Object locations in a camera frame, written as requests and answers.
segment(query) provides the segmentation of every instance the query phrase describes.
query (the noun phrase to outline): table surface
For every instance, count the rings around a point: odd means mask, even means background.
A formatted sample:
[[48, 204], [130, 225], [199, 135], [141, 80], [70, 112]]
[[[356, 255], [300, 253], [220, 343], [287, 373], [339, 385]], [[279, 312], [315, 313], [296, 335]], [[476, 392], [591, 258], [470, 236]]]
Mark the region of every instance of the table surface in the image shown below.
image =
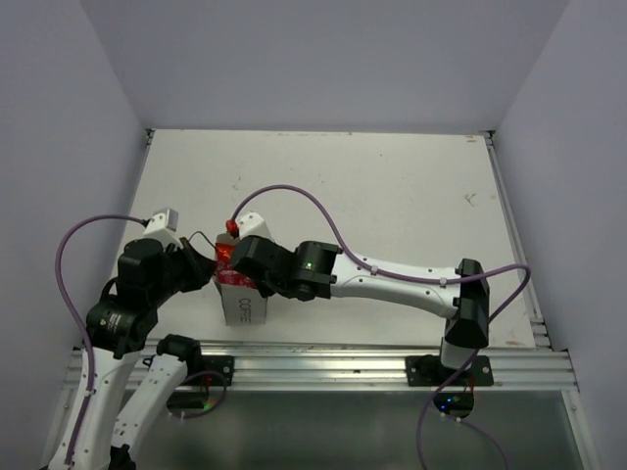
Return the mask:
[[[484, 269], [514, 262], [506, 218], [485, 140], [479, 135], [157, 130], [131, 213], [171, 207], [177, 234], [223, 231], [235, 206], [268, 184], [289, 183], [316, 195], [349, 246], [376, 259], [420, 266]], [[267, 221], [288, 249], [305, 240], [334, 242], [312, 203], [286, 191], [247, 208]], [[121, 247], [141, 236], [128, 224]], [[199, 252], [213, 257], [201, 237]], [[491, 309], [515, 289], [514, 273], [490, 280]], [[522, 297], [491, 325], [490, 346], [534, 348], [532, 311]], [[444, 320], [415, 308], [362, 299], [268, 301], [265, 325], [224, 325], [213, 283], [163, 305], [152, 338], [439, 346]]]

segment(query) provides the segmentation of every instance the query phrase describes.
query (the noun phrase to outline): gray wall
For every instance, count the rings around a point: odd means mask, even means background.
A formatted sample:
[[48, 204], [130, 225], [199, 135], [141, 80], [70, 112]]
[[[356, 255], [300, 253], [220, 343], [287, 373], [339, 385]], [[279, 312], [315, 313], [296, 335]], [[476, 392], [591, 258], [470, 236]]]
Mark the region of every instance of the gray wall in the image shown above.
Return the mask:
[[608, 469], [627, 468], [627, 2], [572, 0], [497, 132], [549, 332]]
[[[57, 244], [82, 218], [128, 211], [144, 134], [74, 0], [2, 2], [0, 110], [0, 467], [29, 470], [77, 343], [56, 290]], [[66, 256], [81, 311], [114, 259], [114, 225], [85, 230]]]
[[494, 129], [567, 0], [82, 0], [170, 128]]

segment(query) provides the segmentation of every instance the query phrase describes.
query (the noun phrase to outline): purple cable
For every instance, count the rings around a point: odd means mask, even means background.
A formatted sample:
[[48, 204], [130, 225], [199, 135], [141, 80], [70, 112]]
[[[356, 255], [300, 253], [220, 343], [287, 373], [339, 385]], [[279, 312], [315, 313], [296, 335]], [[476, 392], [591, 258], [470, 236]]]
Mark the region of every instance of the purple cable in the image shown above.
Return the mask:
[[222, 382], [222, 393], [219, 396], [219, 398], [216, 401], [216, 404], [214, 404], [211, 408], [206, 409], [205, 411], [201, 411], [200, 413], [194, 413], [194, 414], [185, 414], [185, 413], [171, 413], [172, 416], [176, 416], [177, 418], [180, 419], [194, 419], [194, 418], [200, 418], [202, 416], [207, 416], [209, 413], [211, 413], [212, 411], [214, 411], [218, 406], [220, 406], [222, 404], [222, 402], [224, 401], [224, 399], [226, 398], [226, 388], [228, 386], [228, 383], [226, 382], [226, 378], [220, 374], [219, 372], [214, 372], [213, 370], [204, 370], [202, 372], [198, 372], [196, 374], [192, 374], [189, 377], [187, 377], [185, 380], [183, 380], [183, 382], [181, 382], [180, 385], [186, 384], [187, 382], [190, 382], [194, 379], [198, 379], [199, 377], [218, 377], [219, 380]]
[[[297, 186], [292, 186], [290, 184], [273, 184], [270, 186], [266, 186], [264, 188], [258, 189], [257, 191], [255, 191], [254, 193], [252, 193], [250, 196], [248, 196], [247, 198], [244, 199], [244, 201], [242, 201], [239, 206], [237, 206], [237, 208], [235, 209], [235, 211], [233, 212], [233, 216], [231, 218], [231, 220], [235, 220], [237, 218], [237, 215], [242, 211], [242, 209], [244, 209], [244, 207], [250, 203], [253, 199], [255, 199], [257, 196], [260, 196], [263, 193], [266, 193], [268, 191], [274, 191], [277, 189], [283, 189], [283, 190], [287, 190], [287, 191], [294, 191], [295, 193], [299, 193], [303, 196], [305, 196], [307, 199], [309, 199], [319, 210], [320, 212], [322, 212], [322, 215], [324, 216], [324, 218], [326, 219], [327, 223], [329, 224], [329, 226], [331, 227], [331, 231], [333, 232], [333, 235], [335, 235], [335, 238], [338, 242], [338, 244], [340, 245], [340, 247], [342, 247], [342, 250], [344, 250], [344, 253], [346, 253], [346, 256], [349, 257], [349, 259], [354, 262], [357, 266], [362, 267], [363, 269], [366, 269], [368, 271], [370, 271], [372, 269], [372, 266], [369, 265], [366, 262], [363, 262], [361, 259], [359, 259], [357, 256], [355, 256], [355, 254], [351, 251], [351, 249], [347, 246], [346, 242], [344, 241], [344, 238], [342, 237], [342, 234], [340, 233], [339, 229], [337, 228], [337, 225], [335, 224], [335, 222], [333, 221], [333, 218], [331, 217], [331, 214], [328, 212], [328, 210], [322, 205], [322, 203], [310, 192], [299, 188]], [[479, 281], [482, 279], [487, 279], [488, 277], [492, 277], [492, 276], [496, 276], [499, 274], [503, 274], [505, 272], [508, 271], [514, 271], [517, 269], [521, 269], [525, 272], [523, 280], [520, 282], [520, 285], [511, 293], [511, 295], [509, 297], [507, 297], [507, 299], [505, 299], [505, 301], [500, 304], [495, 310], [494, 312], [490, 315], [490, 322], [492, 322], [492, 320], [494, 320], [507, 306], [509, 306], [509, 304], [511, 304], [511, 302], [524, 290], [524, 288], [527, 286], [527, 284], [529, 283], [529, 279], [531, 278], [531, 269], [529, 268], [529, 266], [527, 266], [526, 264], [510, 264], [507, 266], [503, 266], [503, 267], [499, 267], [497, 269], [493, 269], [491, 271], [486, 271], [482, 274], [475, 274], [472, 276], [466, 276], [466, 277], [461, 277], [458, 279], [447, 279], [447, 284], [463, 284], [466, 282], [474, 282], [474, 281]], [[383, 275], [385, 277], [389, 277], [392, 279], [397, 279], [399, 281], [406, 281], [406, 282], [414, 282], [414, 283], [419, 283], [419, 284], [431, 284], [431, 285], [439, 285], [441, 283], [440, 279], [429, 279], [429, 278], [424, 278], [424, 277], [414, 277], [414, 276], [406, 276], [404, 274], [398, 274], [396, 272], [391, 272], [385, 269], [377, 269], [377, 274]], [[466, 369], [466, 367], [468, 367], [472, 361], [475, 359], [475, 357], [478, 355], [479, 351], [475, 351], [467, 360], [466, 362], [456, 371], [454, 372], [451, 377], [449, 377], [446, 381], [444, 381], [444, 383], [442, 385], [440, 385], [440, 387], [438, 387], [436, 389], [435, 392], [433, 392], [429, 398], [427, 399], [425, 405], [422, 407], [422, 409], [420, 410], [420, 416], [418, 418], [418, 423], [416, 426], [416, 450], [418, 452], [418, 459], [420, 460], [420, 464], [422, 465], [423, 470], [428, 470], [427, 467], [427, 463], [426, 460], [424, 458], [424, 452], [422, 450], [422, 426], [424, 424], [424, 420], [426, 417], [426, 413], [427, 410], [429, 409], [429, 403], [431, 401], [433, 401], [433, 399], [435, 399], [446, 387], [448, 387], [449, 385], [451, 385], [453, 382], [455, 382], [455, 380], [461, 375], [461, 373], [463, 372], [463, 370]], [[495, 445], [495, 447], [497, 448], [497, 450], [501, 453], [501, 455], [503, 456], [505, 465], [506, 465], [506, 469], [509, 469], [509, 461], [506, 457], [506, 454], [503, 450], [503, 448], [499, 445], [499, 443], [490, 435], [488, 434], [486, 431], [483, 431], [481, 428], [479, 428], [477, 425], [469, 423], [469, 422], [464, 422], [462, 421], [463, 424], [465, 424], [466, 426], [474, 429], [475, 431], [483, 434], [486, 438], [488, 438], [490, 441], [492, 441], [492, 443]]]
[[[85, 344], [85, 350], [87, 351], [87, 390], [86, 392], [91, 392], [94, 388], [94, 374], [95, 374], [95, 360], [94, 360], [94, 348], [91, 344], [91, 340], [89, 339], [89, 334], [87, 333], [87, 328], [85, 327], [85, 323], [82, 321], [82, 317], [76, 310], [76, 307], [72, 303], [72, 299], [70, 299], [70, 295], [68, 294], [68, 289], [66, 288], [66, 283], [63, 280], [63, 272], [61, 270], [61, 261], [63, 258], [63, 252], [66, 249], [66, 245], [68, 244], [71, 236], [80, 228], [85, 225], [96, 222], [98, 220], [126, 220], [130, 222], [137, 222], [140, 224], [144, 224], [144, 221], [131, 217], [128, 215], [118, 215], [118, 214], [105, 214], [105, 215], [96, 215], [94, 217], [86, 218], [84, 221], [79, 222], [77, 225], [72, 227], [66, 235], [61, 239], [61, 243], [59, 243], [59, 248], [57, 249], [57, 255], [55, 256], [55, 276], [57, 277], [57, 285], [59, 286], [59, 292], [61, 293], [61, 297], [63, 298], [66, 306], [68, 306], [68, 310], [72, 314], [72, 318], [80, 331], [80, 336], [82, 337], [82, 341]], [[87, 414], [87, 406], [89, 405], [89, 400], [91, 399], [91, 394], [85, 395], [85, 398], [82, 401], [80, 406], [80, 410], [78, 411], [78, 415], [76, 417], [76, 423], [74, 424], [74, 429], [72, 430], [72, 435], [70, 437], [70, 442], [68, 443], [68, 452], [66, 453], [66, 459], [64, 463], [66, 465], [70, 465], [72, 463], [72, 456], [74, 452], [74, 448], [76, 446], [76, 440], [78, 439], [78, 433], [80, 431], [80, 427], [82, 425], [83, 420], [85, 419], [85, 414]]]

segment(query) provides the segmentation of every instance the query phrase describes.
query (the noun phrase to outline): purple hose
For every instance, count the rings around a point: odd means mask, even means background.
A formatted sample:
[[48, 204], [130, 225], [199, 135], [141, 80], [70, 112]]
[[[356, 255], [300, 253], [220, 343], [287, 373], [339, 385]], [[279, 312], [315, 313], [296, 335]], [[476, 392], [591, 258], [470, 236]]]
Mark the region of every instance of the purple hose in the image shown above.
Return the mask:
[[222, 393], [217, 399], [216, 404], [214, 404], [211, 408], [206, 409], [205, 411], [201, 411], [199, 413], [194, 413], [194, 414], [172, 413], [172, 416], [176, 416], [177, 418], [181, 418], [181, 419], [200, 418], [202, 416], [207, 416], [209, 413], [214, 411], [218, 406], [222, 404], [222, 402], [226, 398], [226, 389], [228, 387], [228, 383], [226, 382], [226, 378], [219, 372], [214, 372], [213, 370], [203, 370], [202, 372], [198, 372], [196, 374], [190, 375], [185, 380], [183, 380], [183, 382], [180, 385], [186, 384], [187, 382], [190, 382], [194, 379], [198, 379], [199, 377], [207, 377], [207, 376], [218, 377], [219, 380], [222, 382]]
[[[105, 215], [96, 215], [94, 217], [86, 218], [84, 221], [79, 222], [77, 225], [72, 227], [66, 235], [64, 235], [61, 243], [59, 243], [59, 248], [57, 249], [57, 255], [55, 256], [55, 276], [57, 277], [57, 285], [59, 286], [59, 292], [61, 293], [61, 297], [63, 298], [66, 306], [68, 306], [68, 310], [72, 314], [72, 318], [80, 331], [80, 336], [82, 337], [82, 341], [85, 344], [85, 350], [87, 351], [87, 392], [91, 392], [94, 388], [94, 374], [95, 374], [95, 364], [94, 364], [94, 349], [91, 345], [91, 340], [89, 339], [89, 334], [87, 333], [87, 328], [85, 327], [85, 323], [82, 321], [82, 317], [76, 310], [76, 307], [72, 303], [72, 299], [70, 299], [70, 295], [68, 294], [68, 289], [66, 288], [66, 283], [63, 280], [63, 273], [61, 270], [61, 261], [63, 258], [63, 252], [68, 244], [71, 236], [80, 228], [85, 225], [96, 222], [98, 220], [126, 220], [130, 222], [137, 222], [140, 224], [144, 224], [144, 221], [131, 217], [128, 215], [118, 215], [118, 214], [105, 214]], [[70, 465], [72, 463], [72, 456], [74, 452], [74, 448], [76, 446], [76, 440], [78, 439], [78, 433], [80, 432], [80, 427], [82, 425], [83, 420], [85, 419], [85, 414], [87, 414], [87, 407], [89, 405], [89, 400], [91, 399], [91, 394], [86, 395], [82, 401], [80, 406], [80, 410], [78, 411], [78, 415], [76, 417], [76, 423], [74, 424], [74, 429], [72, 430], [72, 435], [70, 437], [70, 442], [68, 443], [68, 452], [66, 453], [66, 459], [64, 463], [66, 465]]]
[[[268, 191], [274, 191], [274, 190], [277, 190], [277, 189], [284, 189], [284, 190], [287, 190], [287, 191], [294, 191], [296, 193], [302, 194], [307, 199], [309, 199], [320, 210], [320, 212], [322, 212], [322, 215], [324, 216], [324, 218], [328, 222], [329, 226], [331, 227], [331, 230], [333, 231], [333, 235], [335, 235], [335, 238], [336, 238], [338, 244], [340, 245], [340, 247], [342, 247], [342, 250], [344, 250], [344, 253], [346, 253], [346, 256], [349, 257], [349, 259], [352, 262], [354, 262], [357, 266], [360, 266], [363, 269], [366, 269], [368, 271], [370, 271], [372, 269], [371, 265], [369, 265], [366, 262], [363, 262], [361, 259], [359, 259], [357, 256], [355, 256], [355, 254], [347, 246], [346, 242], [344, 241], [344, 238], [342, 238], [342, 234], [340, 233], [339, 229], [337, 228], [337, 225], [333, 221], [333, 218], [331, 217], [331, 214], [322, 205], [322, 203], [313, 194], [311, 194], [310, 192], [308, 192], [308, 191], [306, 191], [304, 189], [301, 189], [301, 188], [299, 188], [297, 186], [292, 186], [292, 185], [289, 185], [289, 184], [273, 184], [273, 185], [266, 186], [264, 188], [258, 189], [253, 194], [251, 194], [246, 199], [244, 199], [244, 201], [242, 201], [239, 204], [239, 206], [237, 206], [237, 208], [233, 212], [233, 216], [232, 216], [231, 219], [235, 220], [235, 218], [237, 218], [237, 215], [242, 211], [242, 209], [244, 209], [244, 207], [248, 203], [250, 203], [253, 199], [255, 199], [257, 196], [259, 196], [259, 195], [261, 195], [263, 193], [266, 193]], [[448, 279], [447, 280], [447, 284], [463, 284], [463, 283], [466, 283], [466, 282], [474, 282], [474, 281], [486, 279], [488, 277], [492, 277], [492, 276], [496, 276], [496, 275], [499, 275], [499, 274], [503, 274], [503, 273], [508, 272], [508, 271], [514, 271], [514, 270], [517, 270], [517, 269], [523, 270], [525, 272], [524, 277], [523, 277], [522, 281], [520, 282], [520, 285], [490, 315], [490, 322], [492, 322], [492, 320], [494, 320], [507, 306], [509, 306], [509, 304], [511, 304], [511, 302], [524, 290], [524, 288], [529, 283], [529, 279], [531, 278], [531, 269], [529, 268], [529, 266], [527, 266], [526, 264], [519, 264], [519, 263], [517, 263], [517, 264], [510, 264], [510, 265], [507, 265], [507, 266], [499, 267], [497, 269], [493, 269], [491, 271], [486, 271], [486, 272], [484, 272], [482, 274], [475, 274], [473, 276], [466, 276], [466, 277], [461, 277], [461, 278], [458, 278], [458, 279]], [[389, 278], [392, 278], [392, 279], [397, 279], [399, 281], [415, 282], [415, 283], [419, 283], [419, 284], [431, 284], [431, 285], [436, 285], [437, 284], [437, 285], [439, 285], [440, 282], [441, 282], [440, 279], [429, 279], [429, 278], [424, 278], [424, 277], [406, 276], [406, 275], [403, 275], [403, 274], [398, 274], [398, 273], [395, 273], [395, 272], [387, 271], [385, 269], [378, 269], [377, 270], [377, 274], [380, 274], [380, 275], [383, 275], [385, 277], [389, 277]], [[435, 399], [440, 394], [440, 392], [442, 392], [446, 387], [448, 387], [453, 382], [455, 382], [455, 380], [459, 377], [459, 375], [461, 375], [462, 371], [465, 370], [466, 367], [468, 367], [472, 363], [472, 361], [478, 355], [478, 353], [479, 353], [479, 351], [475, 351], [466, 360], [466, 362], [456, 372], [454, 372], [453, 375], [451, 375], [451, 377], [449, 377], [442, 385], [440, 385], [440, 387], [438, 387], [436, 389], [436, 391], [433, 392], [429, 396], [429, 398], [427, 399], [425, 405], [420, 410], [420, 416], [418, 418], [418, 423], [417, 423], [417, 426], [416, 426], [416, 450], [418, 452], [418, 459], [420, 460], [420, 464], [422, 465], [423, 470], [428, 470], [427, 463], [426, 463], [426, 460], [424, 458], [424, 452], [422, 450], [422, 426], [424, 424], [424, 420], [425, 420], [425, 417], [426, 417], [427, 410], [429, 409], [429, 403], [431, 401], [433, 401], [433, 399]], [[462, 423], [465, 424], [466, 426], [474, 429], [475, 431], [483, 434], [486, 438], [488, 438], [490, 441], [492, 441], [492, 443], [495, 445], [495, 447], [497, 448], [499, 453], [503, 456], [503, 460], [505, 462], [506, 469], [508, 470], [509, 469], [509, 461], [507, 459], [507, 456], [506, 456], [503, 448], [499, 445], [499, 443], [490, 434], [488, 434], [487, 432], [483, 431], [477, 425], [469, 423], [467, 421], [462, 421]]]

